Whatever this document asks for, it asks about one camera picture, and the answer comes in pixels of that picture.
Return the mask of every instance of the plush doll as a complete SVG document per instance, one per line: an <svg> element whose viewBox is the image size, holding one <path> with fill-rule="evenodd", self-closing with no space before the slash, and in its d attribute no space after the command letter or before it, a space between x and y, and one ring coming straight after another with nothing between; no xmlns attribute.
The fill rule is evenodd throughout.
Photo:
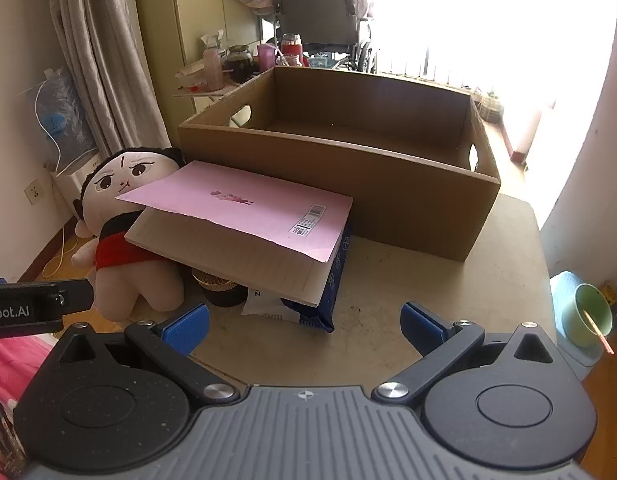
<svg viewBox="0 0 617 480"><path fill-rule="evenodd" d="M144 206L116 198L183 165L177 148L131 148L111 155L84 181L81 199L74 201L81 218L76 234L96 238L85 243L72 262L80 269L92 269L87 278L95 290L93 306L106 319L127 319L140 294L160 312L175 310L184 301L176 264L124 238Z"/></svg>

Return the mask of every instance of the chopstick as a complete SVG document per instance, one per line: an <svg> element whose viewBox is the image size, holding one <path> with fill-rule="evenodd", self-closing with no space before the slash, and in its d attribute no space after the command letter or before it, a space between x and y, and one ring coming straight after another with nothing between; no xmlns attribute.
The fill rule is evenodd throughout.
<svg viewBox="0 0 617 480"><path fill-rule="evenodd" d="M582 312L585 313L586 319L588 319L588 322L591 324L591 326L593 327L593 331L595 332L595 334L598 336L598 338L600 338L600 342L602 343L602 345L604 346L604 349L609 353L609 354L614 354L615 352L613 351L613 348L611 348L611 345L609 345L609 342L606 340L606 338L604 337L604 335L602 334L602 331L597 327L597 325L595 324L595 322L593 321L593 318L591 317L591 315L586 311L586 310L582 310Z"/></svg>

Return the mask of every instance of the wheelchair wheel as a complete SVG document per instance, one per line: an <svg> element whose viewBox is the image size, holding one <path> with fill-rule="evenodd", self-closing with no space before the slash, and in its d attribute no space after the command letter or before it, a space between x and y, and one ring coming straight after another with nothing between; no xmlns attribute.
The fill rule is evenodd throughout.
<svg viewBox="0 0 617 480"><path fill-rule="evenodd" d="M367 41L362 47L357 61L357 72L378 73L378 53L370 41Z"/></svg>

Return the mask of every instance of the box handle hole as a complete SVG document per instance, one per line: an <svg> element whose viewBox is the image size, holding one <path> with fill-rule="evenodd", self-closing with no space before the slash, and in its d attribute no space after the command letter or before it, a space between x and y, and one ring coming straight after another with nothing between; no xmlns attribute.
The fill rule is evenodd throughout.
<svg viewBox="0 0 617 480"><path fill-rule="evenodd" d="M469 167L471 168L471 171L475 171L475 169L477 168L477 159L479 157L477 156L477 148L475 147L475 144L471 144L471 150L469 151Z"/></svg>
<svg viewBox="0 0 617 480"><path fill-rule="evenodd" d="M228 126L231 128L242 128L251 118L251 107L249 105L242 106L237 112L233 114L228 122Z"/></svg>

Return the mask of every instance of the power outlet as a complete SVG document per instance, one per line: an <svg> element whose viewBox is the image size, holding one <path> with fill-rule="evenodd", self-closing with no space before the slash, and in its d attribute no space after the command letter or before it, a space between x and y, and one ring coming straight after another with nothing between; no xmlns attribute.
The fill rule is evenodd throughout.
<svg viewBox="0 0 617 480"><path fill-rule="evenodd" d="M38 201L44 196L44 188L37 179L33 180L24 192L26 193L26 198L29 200L31 205L37 204Z"/></svg>

